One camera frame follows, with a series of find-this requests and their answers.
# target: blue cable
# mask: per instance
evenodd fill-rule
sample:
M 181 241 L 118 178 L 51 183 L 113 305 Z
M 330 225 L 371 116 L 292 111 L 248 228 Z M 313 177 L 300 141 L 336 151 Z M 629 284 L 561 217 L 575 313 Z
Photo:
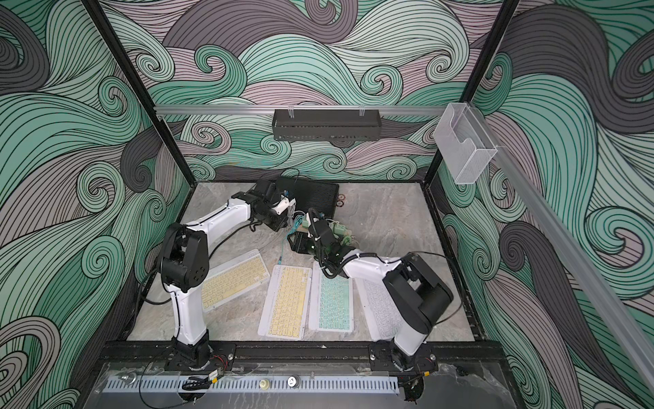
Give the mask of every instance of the blue cable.
M 302 219 L 303 219 L 303 218 L 304 218 L 303 215 L 299 215 L 299 216 L 297 216 L 297 217 L 295 218 L 295 222 L 293 223 L 293 227 L 292 227 L 292 228 L 290 229 L 290 231 L 286 234 L 286 236 L 282 239 L 282 253 L 281 253 L 281 255 L 279 256 L 279 261 L 277 262 L 277 264 L 282 264 L 282 257 L 284 257 L 284 242 L 286 241 L 286 239 L 288 239 L 288 237 L 289 237 L 291 234 L 295 233 L 295 231 L 298 229 L 298 227 L 300 227 L 300 224 L 302 224 Z

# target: yellow keyboard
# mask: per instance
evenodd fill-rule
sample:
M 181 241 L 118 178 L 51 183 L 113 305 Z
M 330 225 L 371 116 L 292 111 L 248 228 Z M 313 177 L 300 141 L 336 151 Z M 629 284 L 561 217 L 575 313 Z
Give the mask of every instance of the yellow keyboard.
M 268 278 L 270 274 L 258 250 L 212 268 L 202 283 L 202 310 L 213 310 L 259 286 Z
M 302 339 L 310 283 L 310 268 L 275 266 L 259 325 L 259 335 Z

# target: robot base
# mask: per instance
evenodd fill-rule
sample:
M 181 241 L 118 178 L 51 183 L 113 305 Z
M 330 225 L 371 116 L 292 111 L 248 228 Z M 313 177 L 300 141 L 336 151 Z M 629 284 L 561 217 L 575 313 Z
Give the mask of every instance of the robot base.
M 209 331 L 205 332 L 195 345 L 187 345 L 172 337 L 174 355 L 169 366 L 180 366 L 186 370 L 208 369 L 209 365 Z

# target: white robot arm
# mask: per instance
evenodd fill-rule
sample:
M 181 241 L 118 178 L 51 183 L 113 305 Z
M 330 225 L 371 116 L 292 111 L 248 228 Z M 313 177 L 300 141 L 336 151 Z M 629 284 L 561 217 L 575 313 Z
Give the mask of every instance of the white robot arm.
M 164 288 L 173 299 L 175 350 L 189 366 L 202 368 L 209 358 L 209 333 L 201 301 L 201 284 L 209 270 L 209 243 L 238 224 L 255 219 L 277 231 L 286 226 L 286 210 L 293 205 L 289 192 L 277 191 L 275 183 L 259 181 L 207 216 L 186 225 L 169 226 L 159 263 Z M 386 286 L 404 319 L 392 341 L 393 359 L 398 368 L 410 369 L 412 356 L 452 301 L 452 292 L 420 256 L 378 257 L 340 245 L 317 212 L 310 209 L 309 218 L 312 254 L 326 277 L 362 278 Z M 417 288 L 409 281 L 418 283 Z

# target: patterned wall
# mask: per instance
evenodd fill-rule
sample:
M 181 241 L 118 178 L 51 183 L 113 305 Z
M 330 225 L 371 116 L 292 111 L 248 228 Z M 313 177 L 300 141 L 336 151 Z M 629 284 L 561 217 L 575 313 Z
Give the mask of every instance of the patterned wall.
M 73 406 L 188 185 L 79 0 L 0 1 L 0 406 Z
M 560 0 L 514 16 L 474 102 L 654 336 L 654 1 Z M 527 406 L 654 408 L 651 392 L 491 163 L 443 166 L 439 210 Z
M 529 0 L 533 7 L 547 0 Z M 445 105 L 501 0 L 103 1 L 159 104 Z M 438 118 L 384 118 L 378 142 L 278 142 L 270 116 L 171 116 L 196 177 L 423 179 Z

